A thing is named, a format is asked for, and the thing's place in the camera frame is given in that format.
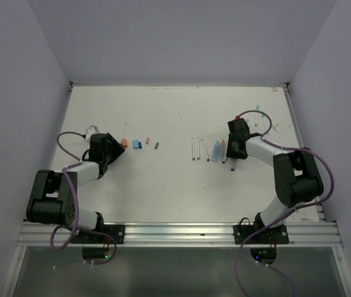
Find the purple capped marker pen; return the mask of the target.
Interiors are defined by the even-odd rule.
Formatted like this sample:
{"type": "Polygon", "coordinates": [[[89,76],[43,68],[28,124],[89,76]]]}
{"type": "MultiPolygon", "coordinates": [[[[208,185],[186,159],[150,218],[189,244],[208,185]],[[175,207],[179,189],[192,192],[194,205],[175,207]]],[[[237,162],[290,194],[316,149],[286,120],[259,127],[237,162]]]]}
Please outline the purple capped marker pen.
{"type": "Polygon", "coordinates": [[[202,145],[202,148],[203,148],[203,152],[204,152],[206,161],[210,161],[210,155],[208,153],[208,149],[207,149],[206,144],[205,144],[203,139],[201,139],[201,145],[202,145]]]}

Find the light blue highlighter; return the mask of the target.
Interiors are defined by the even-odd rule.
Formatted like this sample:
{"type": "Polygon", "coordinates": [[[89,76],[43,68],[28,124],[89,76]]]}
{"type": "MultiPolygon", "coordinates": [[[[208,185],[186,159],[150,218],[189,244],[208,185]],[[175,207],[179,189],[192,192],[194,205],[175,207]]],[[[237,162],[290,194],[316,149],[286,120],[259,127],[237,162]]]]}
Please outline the light blue highlighter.
{"type": "Polygon", "coordinates": [[[219,159],[219,153],[220,153],[220,143],[217,141],[212,150],[212,155],[211,155],[211,161],[212,162],[217,162],[219,159]]]}

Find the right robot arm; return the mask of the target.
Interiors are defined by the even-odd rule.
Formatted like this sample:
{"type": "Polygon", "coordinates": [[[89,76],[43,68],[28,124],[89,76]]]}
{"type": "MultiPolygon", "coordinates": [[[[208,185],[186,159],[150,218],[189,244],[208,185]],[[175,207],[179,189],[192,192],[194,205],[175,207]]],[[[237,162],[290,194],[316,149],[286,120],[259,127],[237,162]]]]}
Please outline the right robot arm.
{"type": "Polygon", "coordinates": [[[323,182],[307,149],[285,148],[251,133],[243,118],[228,122],[229,134],[226,156],[234,160],[254,157],[274,170],[275,197],[259,212],[253,223],[256,241],[266,243],[275,235],[289,212],[303,206],[324,192],[323,182]]]}

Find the light blue highlighter cap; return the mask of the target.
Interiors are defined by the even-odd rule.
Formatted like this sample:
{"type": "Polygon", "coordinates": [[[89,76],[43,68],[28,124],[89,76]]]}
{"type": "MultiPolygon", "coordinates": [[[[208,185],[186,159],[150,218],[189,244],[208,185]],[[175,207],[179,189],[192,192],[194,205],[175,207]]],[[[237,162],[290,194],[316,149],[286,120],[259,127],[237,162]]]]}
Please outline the light blue highlighter cap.
{"type": "Polygon", "coordinates": [[[133,141],[132,141],[132,145],[133,145],[133,148],[134,148],[134,149],[138,149],[138,148],[139,148],[139,141],[136,140],[136,139],[133,140],[133,141]]]}

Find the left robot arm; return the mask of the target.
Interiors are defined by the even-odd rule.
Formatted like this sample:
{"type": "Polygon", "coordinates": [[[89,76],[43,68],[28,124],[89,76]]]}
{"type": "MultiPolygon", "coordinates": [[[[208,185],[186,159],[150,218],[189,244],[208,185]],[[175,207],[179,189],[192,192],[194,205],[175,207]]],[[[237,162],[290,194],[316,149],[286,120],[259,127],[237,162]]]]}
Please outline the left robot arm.
{"type": "Polygon", "coordinates": [[[102,178],[109,165],[124,152],[124,146],[111,134],[93,134],[89,148],[77,163],[61,171],[39,170],[26,209],[27,220],[78,228],[84,230],[84,236],[92,243],[102,241],[106,235],[102,214],[80,209],[77,189],[102,178]]]}

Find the orange highlighter cap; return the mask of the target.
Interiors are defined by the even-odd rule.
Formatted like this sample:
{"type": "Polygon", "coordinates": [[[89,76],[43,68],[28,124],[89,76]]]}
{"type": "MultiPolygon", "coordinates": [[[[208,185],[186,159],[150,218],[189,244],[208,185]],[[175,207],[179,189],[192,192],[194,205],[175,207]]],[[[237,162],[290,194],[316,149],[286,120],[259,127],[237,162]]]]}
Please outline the orange highlighter cap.
{"type": "Polygon", "coordinates": [[[126,139],[122,139],[121,143],[122,143],[123,147],[125,147],[125,148],[128,147],[128,142],[126,139]]]}

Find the dark blue capped marker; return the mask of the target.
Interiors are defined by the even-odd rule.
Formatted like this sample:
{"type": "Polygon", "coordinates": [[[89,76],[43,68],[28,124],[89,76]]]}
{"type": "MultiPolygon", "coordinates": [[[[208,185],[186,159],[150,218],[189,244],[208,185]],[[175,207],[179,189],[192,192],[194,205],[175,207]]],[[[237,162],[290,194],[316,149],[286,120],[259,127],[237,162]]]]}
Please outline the dark blue capped marker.
{"type": "Polygon", "coordinates": [[[231,171],[235,171],[235,170],[236,170],[236,164],[237,164],[237,159],[234,158],[234,159],[232,160],[231,171]]]}

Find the aluminium rail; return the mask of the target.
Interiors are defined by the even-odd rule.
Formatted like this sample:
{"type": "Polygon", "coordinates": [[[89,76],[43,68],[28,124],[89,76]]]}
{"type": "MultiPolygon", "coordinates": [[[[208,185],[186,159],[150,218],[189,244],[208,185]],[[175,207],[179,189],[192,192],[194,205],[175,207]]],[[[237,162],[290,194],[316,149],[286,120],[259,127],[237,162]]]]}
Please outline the aluminium rail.
{"type": "MultiPolygon", "coordinates": [[[[114,223],[108,227],[121,247],[230,248],[242,242],[236,223],[114,223]]],[[[335,223],[289,223],[278,231],[248,241],[251,247],[339,248],[342,240],[335,223]]]]}

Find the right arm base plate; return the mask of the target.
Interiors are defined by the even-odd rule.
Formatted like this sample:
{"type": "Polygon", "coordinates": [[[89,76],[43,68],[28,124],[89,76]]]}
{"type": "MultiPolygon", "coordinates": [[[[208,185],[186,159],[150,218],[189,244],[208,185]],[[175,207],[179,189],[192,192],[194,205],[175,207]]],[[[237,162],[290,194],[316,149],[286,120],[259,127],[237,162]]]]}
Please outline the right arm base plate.
{"type": "MultiPolygon", "coordinates": [[[[241,244],[248,236],[256,232],[255,226],[247,219],[242,218],[237,225],[233,225],[235,244],[241,244]]],[[[288,244],[287,227],[283,224],[275,228],[268,228],[253,236],[248,244],[288,244]]]]}

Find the peach capped marker pen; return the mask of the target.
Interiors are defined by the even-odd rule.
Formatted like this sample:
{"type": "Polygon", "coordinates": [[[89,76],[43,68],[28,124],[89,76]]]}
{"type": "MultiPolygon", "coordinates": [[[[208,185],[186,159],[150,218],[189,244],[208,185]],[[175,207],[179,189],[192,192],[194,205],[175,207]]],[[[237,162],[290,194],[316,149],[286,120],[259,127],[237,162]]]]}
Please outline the peach capped marker pen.
{"type": "Polygon", "coordinates": [[[195,140],[194,151],[195,151],[195,155],[196,155],[196,160],[200,160],[201,159],[201,155],[200,155],[200,140],[199,140],[198,137],[195,140]]]}

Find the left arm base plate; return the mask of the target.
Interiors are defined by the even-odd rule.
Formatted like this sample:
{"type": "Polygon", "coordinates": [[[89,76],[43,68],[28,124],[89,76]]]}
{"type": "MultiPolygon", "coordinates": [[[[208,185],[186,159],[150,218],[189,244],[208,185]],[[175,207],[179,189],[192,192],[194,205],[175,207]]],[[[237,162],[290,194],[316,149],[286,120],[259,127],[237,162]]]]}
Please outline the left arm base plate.
{"type": "Polygon", "coordinates": [[[126,234],[124,225],[109,224],[104,225],[102,230],[79,231],[72,237],[72,244],[123,244],[126,234]]]}

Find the green capped marker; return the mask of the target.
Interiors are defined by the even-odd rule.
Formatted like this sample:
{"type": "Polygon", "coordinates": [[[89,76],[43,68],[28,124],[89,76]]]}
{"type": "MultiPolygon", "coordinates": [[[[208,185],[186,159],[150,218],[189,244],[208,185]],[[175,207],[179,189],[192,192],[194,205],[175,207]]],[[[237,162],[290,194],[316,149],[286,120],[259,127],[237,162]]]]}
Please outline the green capped marker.
{"type": "Polygon", "coordinates": [[[254,127],[258,127],[259,124],[259,117],[260,117],[260,106],[256,105],[255,109],[255,118],[254,118],[254,127]]]}
{"type": "Polygon", "coordinates": [[[262,118],[261,121],[262,121],[263,129],[264,129],[264,131],[267,131],[269,128],[270,122],[264,114],[261,115],[261,118],[262,118]]]}

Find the orange highlighter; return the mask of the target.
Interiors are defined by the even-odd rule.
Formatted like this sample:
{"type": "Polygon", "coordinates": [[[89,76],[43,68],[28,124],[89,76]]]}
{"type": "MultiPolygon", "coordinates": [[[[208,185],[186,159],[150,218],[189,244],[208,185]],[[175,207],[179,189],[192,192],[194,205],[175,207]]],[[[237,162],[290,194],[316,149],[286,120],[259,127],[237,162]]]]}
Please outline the orange highlighter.
{"type": "Polygon", "coordinates": [[[222,140],[220,143],[220,150],[219,150],[219,159],[220,160],[223,160],[225,158],[225,152],[226,152],[226,143],[224,140],[222,140]]]}

